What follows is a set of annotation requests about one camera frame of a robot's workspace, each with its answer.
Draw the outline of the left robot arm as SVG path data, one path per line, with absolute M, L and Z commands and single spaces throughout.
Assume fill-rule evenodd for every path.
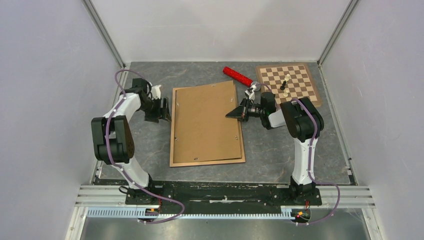
M 98 161 L 112 166 L 127 181 L 121 192 L 139 198 L 145 204 L 163 197 L 153 188 L 152 178 L 135 158 L 135 142 L 129 121 L 135 112 L 143 111 L 147 122 L 171 122 L 169 99 L 162 96 L 162 85 L 152 85 L 135 78 L 131 88 L 123 89 L 117 103 L 102 117 L 91 120 L 94 155 Z

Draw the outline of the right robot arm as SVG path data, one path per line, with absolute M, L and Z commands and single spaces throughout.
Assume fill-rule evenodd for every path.
M 295 205 L 321 205 L 321 196 L 314 174 L 315 149 L 324 120 L 308 97 L 277 105 L 275 94 L 263 92 L 260 103 L 244 98 L 226 114 L 226 118 L 246 122 L 260 118 L 267 130 L 286 126 L 294 141 L 294 169 L 286 194 Z

